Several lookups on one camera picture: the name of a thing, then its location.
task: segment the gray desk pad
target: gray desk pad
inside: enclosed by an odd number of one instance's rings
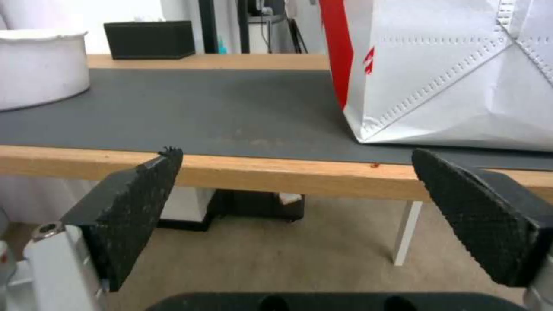
[[[413,146],[358,144],[328,71],[92,69],[91,88],[0,112],[0,144],[410,163]],[[487,168],[553,170],[553,154],[431,147]]]

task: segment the red mark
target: red mark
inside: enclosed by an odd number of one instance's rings
[[[370,75],[373,72],[373,61],[374,59],[374,46],[369,50],[367,53],[367,56],[365,56],[365,59],[363,60],[363,63],[366,65],[365,67],[365,73],[367,75]]]

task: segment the table leg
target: table leg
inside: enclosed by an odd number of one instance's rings
[[[407,201],[403,212],[403,219],[399,225],[398,236],[395,240],[394,265],[402,266],[415,231],[416,221],[419,218],[422,202]]]

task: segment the black gripper pad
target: black gripper pad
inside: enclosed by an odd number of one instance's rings
[[[148,243],[171,193],[182,151],[104,178],[61,219],[81,228],[100,279],[118,291]]]
[[[420,149],[412,161],[455,235],[492,280],[528,286],[553,240],[553,207],[504,174]]]

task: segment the black pole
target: black pole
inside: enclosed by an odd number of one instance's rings
[[[198,3],[200,5],[200,19],[202,21],[202,33],[204,36],[204,51],[206,54],[219,53],[213,0],[198,0]]]
[[[240,49],[249,54],[248,0],[238,0],[238,27],[240,29]]]

